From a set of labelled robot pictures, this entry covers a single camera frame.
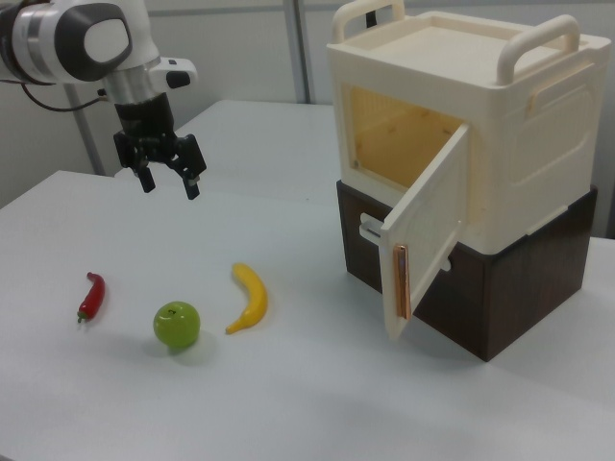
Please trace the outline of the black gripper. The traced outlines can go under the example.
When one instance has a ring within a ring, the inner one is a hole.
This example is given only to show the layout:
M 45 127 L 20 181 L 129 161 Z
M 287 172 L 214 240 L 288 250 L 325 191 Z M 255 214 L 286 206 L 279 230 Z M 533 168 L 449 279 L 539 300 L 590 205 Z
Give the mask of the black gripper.
M 177 137 L 165 93 L 135 104 L 115 104 L 122 130 L 113 136 L 119 162 L 131 169 L 145 193 L 155 188 L 149 161 L 172 164 L 181 176 L 188 200 L 200 195 L 198 181 L 207 169 L 193 134 Z

